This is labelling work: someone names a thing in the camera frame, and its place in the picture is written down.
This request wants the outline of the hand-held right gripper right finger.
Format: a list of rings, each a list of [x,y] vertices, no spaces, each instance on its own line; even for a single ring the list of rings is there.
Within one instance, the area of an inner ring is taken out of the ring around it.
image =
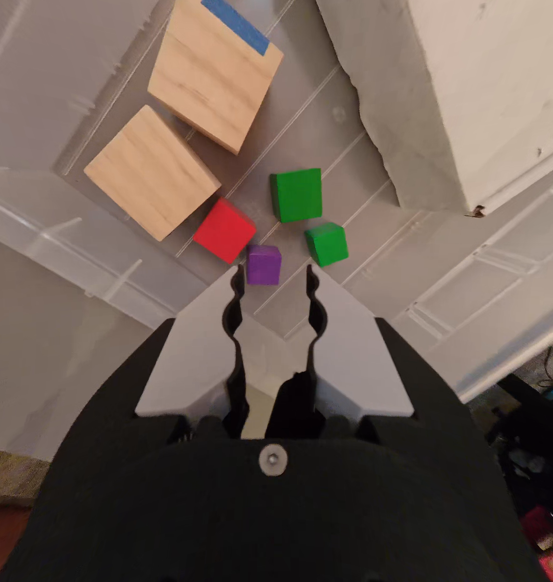
[[[305,367],[281,384],[266,438],[317,438],[326,420],[351,429],[369,416],[414,414],[374,315],[322,269],[306,271],[308,323],[315,333]]]

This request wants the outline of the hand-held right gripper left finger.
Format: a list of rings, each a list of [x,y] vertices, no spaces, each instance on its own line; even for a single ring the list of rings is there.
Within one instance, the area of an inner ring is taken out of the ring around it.
[[[242,349],[244,268],[233,266],[176,316],[135,408],[139,417],[177,415],[191,428],[214,416],[239,439],[250,412]]]

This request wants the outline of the purple cube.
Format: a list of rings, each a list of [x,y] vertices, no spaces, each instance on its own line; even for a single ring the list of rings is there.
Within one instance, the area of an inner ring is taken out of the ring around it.
[[[247,246],[246,280],[253,286],[278,286],[281,252],[277,246],[250,244]]]

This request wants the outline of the green cube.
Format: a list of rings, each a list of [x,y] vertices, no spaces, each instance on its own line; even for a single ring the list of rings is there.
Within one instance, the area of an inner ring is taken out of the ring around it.
[[[304,232],[309,254],[319,267],[330,266],[349,257],[344,227],[328,222]]]
[[[272,173],[269,182],[273,213],[280,223],[322,217],[322,171],[320,168]]]

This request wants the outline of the plain wooden cube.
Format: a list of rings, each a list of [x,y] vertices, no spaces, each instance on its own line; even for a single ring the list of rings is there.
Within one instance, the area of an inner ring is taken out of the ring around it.
[[[84,173],[158,242],[221,186],[188,142],[149,105],[125,124]]]

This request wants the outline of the wooden cube with blue tape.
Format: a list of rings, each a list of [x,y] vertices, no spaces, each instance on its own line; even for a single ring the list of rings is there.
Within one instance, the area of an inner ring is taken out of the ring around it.
[[[237,155],[282,60],[226,1],[175,1],[148,92]]]

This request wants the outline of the clear plastic bin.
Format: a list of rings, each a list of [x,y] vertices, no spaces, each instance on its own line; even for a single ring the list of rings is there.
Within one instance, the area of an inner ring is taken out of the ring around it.
[[[149,104],[172,1],[0,1],[0,242],[151,328],[228,266],[193,241],[214,200],[157,242],[84,174]],[[553,342],[553,172],[482,216],[402,208],[317,1],[230,1],[284,54],[239,155],[178,132],[281,250],[281,284],[246,290],[271,341],[309,339],[301,225],[272,214],[268,176],[321,168],[324,221],[349,259],[327,268],[470,399]]]

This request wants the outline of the white cardboard box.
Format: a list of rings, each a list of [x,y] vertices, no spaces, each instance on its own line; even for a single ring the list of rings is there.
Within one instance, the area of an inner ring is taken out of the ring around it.
[[[553,1],[317,1],[402,208],[489,214],[553,171]]]

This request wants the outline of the red cube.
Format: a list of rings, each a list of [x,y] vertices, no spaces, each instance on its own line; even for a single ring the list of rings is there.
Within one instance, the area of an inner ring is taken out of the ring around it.
[[[227,264],[232,264],[251,241],[255,223],[229,200],[219,197],[201,225],[193,241]]]

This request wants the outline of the red bag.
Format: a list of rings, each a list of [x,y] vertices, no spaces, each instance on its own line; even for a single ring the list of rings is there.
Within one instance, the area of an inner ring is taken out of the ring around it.
[[[522,531],[538,555],[553,554],[553,513],[536,506],[520,518]]]

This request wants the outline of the red cloth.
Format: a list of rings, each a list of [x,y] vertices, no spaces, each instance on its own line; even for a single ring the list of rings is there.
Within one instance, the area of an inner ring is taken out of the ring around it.
[[[22,537],[31,509],[0,505],[0,571]]]

